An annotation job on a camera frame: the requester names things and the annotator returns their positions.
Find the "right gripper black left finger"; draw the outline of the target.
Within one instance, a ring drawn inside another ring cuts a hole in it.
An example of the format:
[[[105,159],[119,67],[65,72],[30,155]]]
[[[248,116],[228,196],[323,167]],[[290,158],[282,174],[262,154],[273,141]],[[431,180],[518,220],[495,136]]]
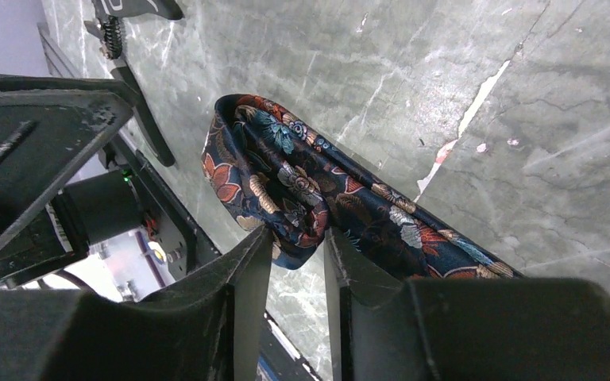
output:
[[[0,380],[253,380],[272,233],[136,303],[0,291]]]

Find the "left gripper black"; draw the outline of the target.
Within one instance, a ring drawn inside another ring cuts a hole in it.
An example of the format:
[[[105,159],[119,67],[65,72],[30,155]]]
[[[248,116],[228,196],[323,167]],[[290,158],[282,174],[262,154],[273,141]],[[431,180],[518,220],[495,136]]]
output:
[[[87,258],[92,245],[130,230],[141,249],[160,244],[174,279],[221,255],[122,137],[98,152],[105,173],[53,198],[132,117],[136,102],[115,79],[0,74],[0,286],[58,272]]]

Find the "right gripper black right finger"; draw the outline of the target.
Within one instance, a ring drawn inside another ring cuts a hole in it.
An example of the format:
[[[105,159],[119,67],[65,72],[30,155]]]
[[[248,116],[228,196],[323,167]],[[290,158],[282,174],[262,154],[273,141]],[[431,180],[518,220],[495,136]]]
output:
[[[610,380],[610,296],[583,279],[400,282],[323,245],[336,380]]]

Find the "navy floral necktie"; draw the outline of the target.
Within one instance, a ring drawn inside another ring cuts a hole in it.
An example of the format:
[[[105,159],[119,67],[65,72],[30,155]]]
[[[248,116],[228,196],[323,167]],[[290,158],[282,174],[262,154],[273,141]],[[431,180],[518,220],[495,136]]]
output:
[[[219,98],[201,162],[238,225],[272,231],[279,267],[302,267],[334,228],[396,279],[519,276],[267,98]]]

